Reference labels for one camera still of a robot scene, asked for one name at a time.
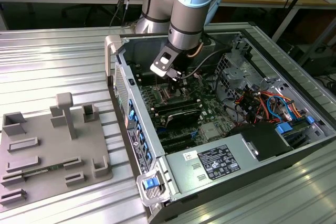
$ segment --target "blue latch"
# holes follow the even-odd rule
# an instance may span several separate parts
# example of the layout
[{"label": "blue latch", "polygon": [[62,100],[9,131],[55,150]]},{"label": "blue latch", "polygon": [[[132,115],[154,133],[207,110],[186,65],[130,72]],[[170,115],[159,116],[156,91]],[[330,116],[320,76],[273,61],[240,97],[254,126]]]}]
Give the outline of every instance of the blue latch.
[{"label": "blue latch", "polygon": [[275,128],[275,130],[279,134],[284,134],[284,132],[291,131],[293,128],[289,125],[289,123],[280,123],[278,126]]},{"label": "blue latch", "polygon": [[133,120],[134,119],[134,114],[135,114],[134,110],[131,110],[130,114],[128,115],[128,119]]},{"label": "blue latch", "polygon": [[151,155],[151,153],[147,152],[147,158],[148,158],[148,160],[152,160],[152,155]]},{"label": "blue latch", "polygon": [[145,136],[143,135],[143,133],[140,133],[140,143],[143,144],[144,141],[145,141]]},{"label": "blue latch", "polygon": [[308,121],[308,123],[313,124],[315,122],[315,119],[312,116],[309,115],[309,116],[307,116],[307,121]]},{"label": "blue latch", "polygon": [[145,187],[145,190],[152,189],[154,187],[159,186],[159,180],[157,178],[149,178],[143,182],[143,186]]}]

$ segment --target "circuit board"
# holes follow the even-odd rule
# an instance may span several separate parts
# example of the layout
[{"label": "circuit board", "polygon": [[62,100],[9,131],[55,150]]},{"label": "circuit board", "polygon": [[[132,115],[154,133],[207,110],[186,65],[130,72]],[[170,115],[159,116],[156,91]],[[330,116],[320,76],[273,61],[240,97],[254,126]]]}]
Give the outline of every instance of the circuit board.
[{"label": "circuit board", "polygon": [[225,137],[235,127],[213,89],[194,80],[169,92],[168,83],[139,86],[152,123],[167,153]]}]

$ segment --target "electronic device on desk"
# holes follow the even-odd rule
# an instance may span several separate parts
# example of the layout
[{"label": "electronic device on desk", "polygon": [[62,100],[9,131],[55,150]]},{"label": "electronic device on desk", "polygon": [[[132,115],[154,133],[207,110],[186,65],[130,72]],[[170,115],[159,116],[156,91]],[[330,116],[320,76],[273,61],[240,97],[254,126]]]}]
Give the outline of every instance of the electronic device on desk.
[{"label": "electronic device on desk", "polygon": [[175,81],[150,70],[166,36],[127,37],[116,56],[109,89],[149,223],[287,168],[336,138],[313,98],[280,72],[271,56],[280,51],[262,46],[271,43],[234,27],[213,32],[184,59],[188,68],[174,64]]}]

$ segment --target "ribbed metal surface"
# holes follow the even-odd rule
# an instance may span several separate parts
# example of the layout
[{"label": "ribbed metal surface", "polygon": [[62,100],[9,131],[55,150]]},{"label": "ribbed metal surface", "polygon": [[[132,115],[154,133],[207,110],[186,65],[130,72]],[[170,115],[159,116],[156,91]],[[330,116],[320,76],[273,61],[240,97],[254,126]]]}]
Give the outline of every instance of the ribbed metal surface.
[{"label": "ribbed metal surface", "polygon": [[128,92],[126,89],[125,81],[121,75],[120,68],[117,67],[115,70],[115,75],[116,75],[116,87],[118,89],[118,94],[119,98],[121,100],[125,115],[129,114],[128,111]]},{"label": "ribbed metal surface", "polygon": [[[336,119],[336,100],[333,95],[326,92],[320,84],[309,76],[293,59],[288,57],[272,40],[267,40],[266,35],[256,27],[247,29],[247,31],[257,40],[296,81],[301,84],[313,97]],[[265,62],[262,56],[256,50],[252,50],[253,62],[269,77],[275,77],[277,74]]]},{"label": "ribbed metal surface", "polygon": [[[277,60],[284,61],[283,66],[291,74],[307,78],[300,79],[302,85],[311,88],[317,100],[327,101],[324,105],[332,111],[332,97],[320,91],[318,85],[312,87],[315,81],[257,28],[247,23],[209,28],[250,29]],[[147,223],[104,80],[103,40],[106,35],[118,33],[130,31],[85,28],[0,34],[0,115],[13,111],[22,111],[25,116],[49,113],[59,92],[72,92],[76,106],[94,102],[99,108],[114,174],[109,181],[1,213],[0,223]],[[261,60],[258,66],[275,74]],[[169,223],[335,223],[335,157],[336,143],[332,143],[287,170]]]},{"label": "ribbed metal surface", "polygon": [[50,113],[55,95],[99,109],[113,178],[0,214],[0,223],[147,223],[105,81],[104,38],[125,29],[7,31],[0,34],[2,115]]}]

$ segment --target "warning label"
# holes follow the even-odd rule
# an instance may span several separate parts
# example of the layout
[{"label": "warning label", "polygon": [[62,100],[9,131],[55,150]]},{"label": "warning label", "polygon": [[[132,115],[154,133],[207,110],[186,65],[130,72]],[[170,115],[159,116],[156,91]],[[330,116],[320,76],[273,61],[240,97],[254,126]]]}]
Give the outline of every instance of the warning label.
[{"label": "warning label", "polygon": [[235,158],[226,145],[198,153],[198,157],[212,180],[240,170]]}]

